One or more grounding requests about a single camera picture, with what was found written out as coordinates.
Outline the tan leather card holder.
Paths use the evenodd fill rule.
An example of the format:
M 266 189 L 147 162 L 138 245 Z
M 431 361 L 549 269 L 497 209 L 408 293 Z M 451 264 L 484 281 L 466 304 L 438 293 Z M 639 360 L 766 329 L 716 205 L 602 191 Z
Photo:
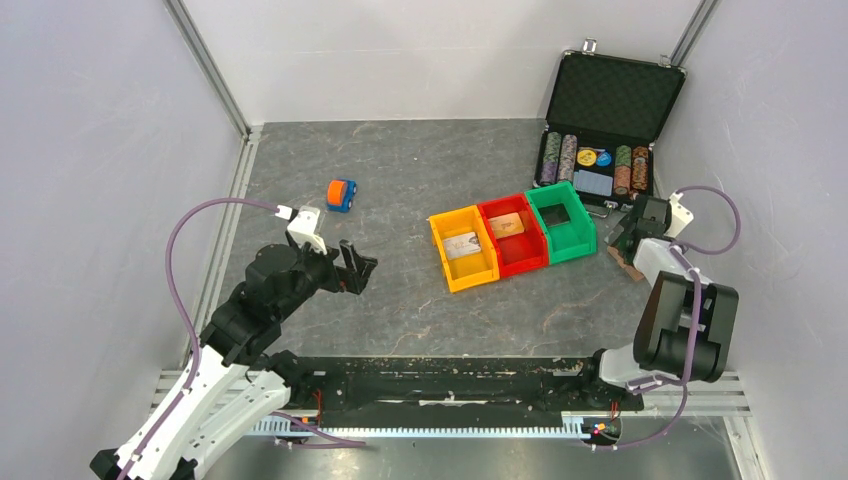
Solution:
M 609 255 L 616 261 L 618 266 L 634 281 L 640 282 L 644 279 L 644 275 L 637 270 L 634 266 L 627 264 L 625 259 L 621 256 L 618 249 L 612 246 L 607 247 L 607 252 Z

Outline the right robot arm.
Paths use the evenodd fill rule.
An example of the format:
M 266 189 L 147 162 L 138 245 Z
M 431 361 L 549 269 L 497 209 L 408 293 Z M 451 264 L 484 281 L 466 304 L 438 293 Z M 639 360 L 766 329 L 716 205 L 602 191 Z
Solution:
M 677 196 L 639 195 L 607 237 L 608 251 L 634 280 L 651 287 L 633 341 L 597 351 L 577 382 L 591 408 L 665 385 L 713 383 L 723 375 L 738 292 L 703 275 L 677 236 L 693 219 Z

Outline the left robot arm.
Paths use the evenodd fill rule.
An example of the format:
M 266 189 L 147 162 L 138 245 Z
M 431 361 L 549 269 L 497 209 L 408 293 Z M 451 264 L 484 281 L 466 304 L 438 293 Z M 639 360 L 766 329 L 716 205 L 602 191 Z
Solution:
M 163 402 L 121 447 L 99 451 L 91 470 L 100 479 L 199 479 L 258 420 L 306 405 L 314 394 L 307 363 L 266 349 L 318 291 L 360 294 L 377 265 L 346 240 L 327 250 L 293 240 L 262 248 L 192 335 L 192 359 Z

